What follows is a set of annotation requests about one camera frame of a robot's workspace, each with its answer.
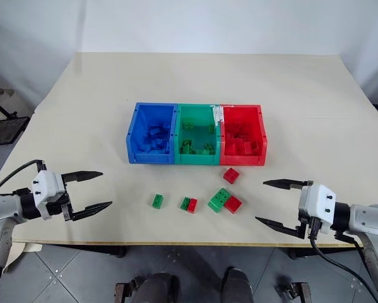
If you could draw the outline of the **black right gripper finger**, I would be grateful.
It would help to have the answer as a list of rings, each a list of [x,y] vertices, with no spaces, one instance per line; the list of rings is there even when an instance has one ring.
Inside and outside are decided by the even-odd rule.
[[[285,227],[282,223],[274,220],[261,217],[255,217],[255,219],[279,233],[297,237],[299,239],[304,238],[304,222],[302,222],[299,226],[296,226],[294,229],[290,229],[288,227]]]
[[[291,179],[274,179],[263,182],[264,185],[276,187],[279,189],[302,189],[304,187],[304,181],[296,181]]]

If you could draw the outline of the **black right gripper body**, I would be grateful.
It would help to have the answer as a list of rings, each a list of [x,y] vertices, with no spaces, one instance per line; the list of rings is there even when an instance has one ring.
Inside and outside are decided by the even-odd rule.
[[[309,229],[308,238],[316,240],[321,227],[321,186],[314,185],[312,181],[304,181],[304,187],[300,190],[298,220],[300,223],[304,222],[304,238]]]

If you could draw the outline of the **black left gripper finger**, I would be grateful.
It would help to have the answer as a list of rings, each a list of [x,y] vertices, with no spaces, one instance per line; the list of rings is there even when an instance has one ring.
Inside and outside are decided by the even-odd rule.
[[[97,171],[77,171],[77,172],[71,172],[67,173],[67,182],[82,182],[87,181],[90,179],[94,179],[96,177],[102,176],[102,172]]]
[[[108,202],[97,203],[91,206],[87,206],[84,210],[73,213],[73,220],[74,221],[82,220],[84,218],[96,215],[97,213],[109,207],[111,204],[112,202],[108,201]]]

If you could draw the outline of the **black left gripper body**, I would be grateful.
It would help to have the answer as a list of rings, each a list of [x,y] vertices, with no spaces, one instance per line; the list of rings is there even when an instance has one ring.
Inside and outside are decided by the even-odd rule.
[[[49,216],[63,214],[65,221],[71,219],[73,209],[66,190],[68,182],[76,181],[76,174],[51,174],[46,197],[46,209]]]

